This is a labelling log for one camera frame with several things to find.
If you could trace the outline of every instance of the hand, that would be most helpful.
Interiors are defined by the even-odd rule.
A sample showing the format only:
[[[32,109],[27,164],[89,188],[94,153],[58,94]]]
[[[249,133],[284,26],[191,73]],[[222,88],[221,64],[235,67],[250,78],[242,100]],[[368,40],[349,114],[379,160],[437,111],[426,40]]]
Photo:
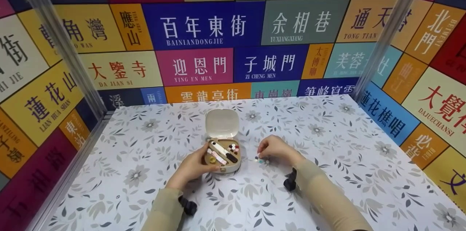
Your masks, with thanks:
[[[165,187],[183,190],[189,181],[198,178],[204,173],[220,170],[220,166],[202,164],[203,156],[208,148],[209,144],[205,143],[203,147],[189,154],[181,165],[179,165],[170,180],[168,180]]]
[[[302,161],[304,158],[298,151],[293,147],[290,147],[283,139],[276,135],[269,135],[264,138],[257,149],[259,158],[266,156],[276,156],[278,158],[285,159],[288,163],[295,166],[297,163]]]

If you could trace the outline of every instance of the person's left hand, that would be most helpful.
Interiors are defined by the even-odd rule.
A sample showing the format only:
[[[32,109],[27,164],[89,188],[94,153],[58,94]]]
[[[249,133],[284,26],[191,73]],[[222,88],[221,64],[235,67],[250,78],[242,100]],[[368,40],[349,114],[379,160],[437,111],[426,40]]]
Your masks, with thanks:
[[[168,180],[168,183],[165,187],[182,190],[188,181],[196,179],[204,173],[220,170],[220,166],[218,165],[202,164],[203,156],[207,152],[208,148],[209,144],[205,143],[203,147],[189,154],[183,160],[181,165],[179,165],[178,169],[175,171],[173,176],[171,176],[170,180]]]

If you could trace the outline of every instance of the sewing kit lid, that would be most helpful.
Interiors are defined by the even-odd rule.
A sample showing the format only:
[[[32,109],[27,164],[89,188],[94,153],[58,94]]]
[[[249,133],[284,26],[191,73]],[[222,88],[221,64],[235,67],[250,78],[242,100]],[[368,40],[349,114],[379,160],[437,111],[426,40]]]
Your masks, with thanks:
[[[240,127],[238,113],[231,109],[213,109],[205,115],[205,131],[210,137],[234,137]]]

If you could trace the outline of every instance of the gray leaf pattern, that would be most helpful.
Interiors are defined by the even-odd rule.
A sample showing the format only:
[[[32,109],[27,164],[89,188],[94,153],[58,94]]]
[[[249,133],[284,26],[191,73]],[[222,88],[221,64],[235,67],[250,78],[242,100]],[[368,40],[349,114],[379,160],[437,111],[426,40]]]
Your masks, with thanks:
[[[190,183],[185,195],[199,210],[182,231],[329,230],[300,191],[283,187],[289,166],[254,161],[270,134],[322,168],[375,230],[466,231],[464,213],[348,95],[120,108],[47,230],[140,231],[158,191],[208,138],[204,117],[214,108],[240,117],[242,165]]]

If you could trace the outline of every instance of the white sign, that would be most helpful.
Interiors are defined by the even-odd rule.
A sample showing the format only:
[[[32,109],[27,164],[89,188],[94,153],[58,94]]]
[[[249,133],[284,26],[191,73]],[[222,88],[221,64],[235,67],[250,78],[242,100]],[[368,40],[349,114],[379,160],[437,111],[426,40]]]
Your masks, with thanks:
[[[48,68],[16,15],[0,19],[0,101]]]

